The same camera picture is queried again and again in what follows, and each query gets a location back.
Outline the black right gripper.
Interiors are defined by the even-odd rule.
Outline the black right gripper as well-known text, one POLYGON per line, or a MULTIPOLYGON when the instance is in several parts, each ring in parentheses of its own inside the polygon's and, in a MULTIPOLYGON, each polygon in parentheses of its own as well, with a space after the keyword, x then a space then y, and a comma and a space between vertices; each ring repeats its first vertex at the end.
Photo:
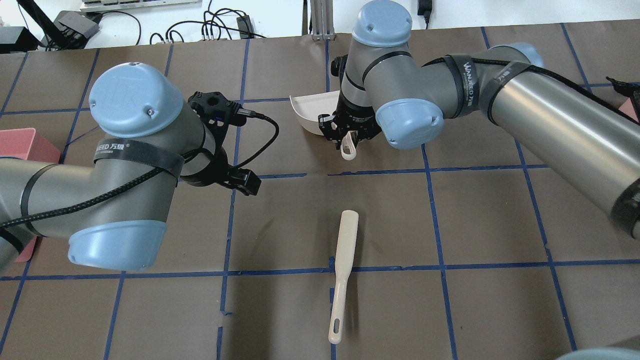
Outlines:
POLYGON ((382 131, 371 106, 356 105, 344 97, 338 98, 332 114, 318 115, 318 128, 336 150, 341 145, 341 153, 356 153, 360 141, 371 140, 382 131))

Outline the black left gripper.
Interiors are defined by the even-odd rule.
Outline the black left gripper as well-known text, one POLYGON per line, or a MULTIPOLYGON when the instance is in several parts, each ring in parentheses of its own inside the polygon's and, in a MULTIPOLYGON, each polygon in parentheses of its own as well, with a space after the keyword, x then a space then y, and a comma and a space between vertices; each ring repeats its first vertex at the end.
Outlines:
POLYGON ((242 165, 231 165, 223 143, 230 126, 242 127, 246 125, 248 118, 260 119, 262 115, 244 109, 240 103, 228 100, 217 91, 196 91, 188 98, 187 103, 197 114, 205 130, 198 152, 187 158, 187 164, 194 165, 199 158, 207 161, 199 171, 187 176, 187 184, 206 187, 217 183, 240 191, 245 196, 256 196, 262 180, 242 165))

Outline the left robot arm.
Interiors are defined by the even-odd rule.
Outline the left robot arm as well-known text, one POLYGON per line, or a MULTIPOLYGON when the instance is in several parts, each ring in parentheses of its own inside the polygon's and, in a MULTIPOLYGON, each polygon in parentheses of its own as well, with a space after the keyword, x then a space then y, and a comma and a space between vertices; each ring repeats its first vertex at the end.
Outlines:
POLYGON ((162 246, 179 182, 258 193, 260 178, 246 162, 230 164, 223 143, 230 126, 265 115, 220 92, 185 100, 145 63, 105 71, 88 102, 105 133, 92 166, 1 158, 2 272, 34 236, 67 239, 73 264, 145 271, 162 246))

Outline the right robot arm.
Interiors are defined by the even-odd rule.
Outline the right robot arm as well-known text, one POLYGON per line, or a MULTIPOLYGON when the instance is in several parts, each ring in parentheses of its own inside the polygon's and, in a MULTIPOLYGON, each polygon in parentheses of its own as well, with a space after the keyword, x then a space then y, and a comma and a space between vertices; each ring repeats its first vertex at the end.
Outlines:
POLYGON ((336 110, 318 116, 328 141, 354 151, 382 133, 397 150, 435 139, 446 119, 482 112, 544 164, 639 237, 639 125, 582 86, 544 68, 527 43, 448 54, 418 66, 412 19, 391 0, 361 7, 340 80, 336 110))

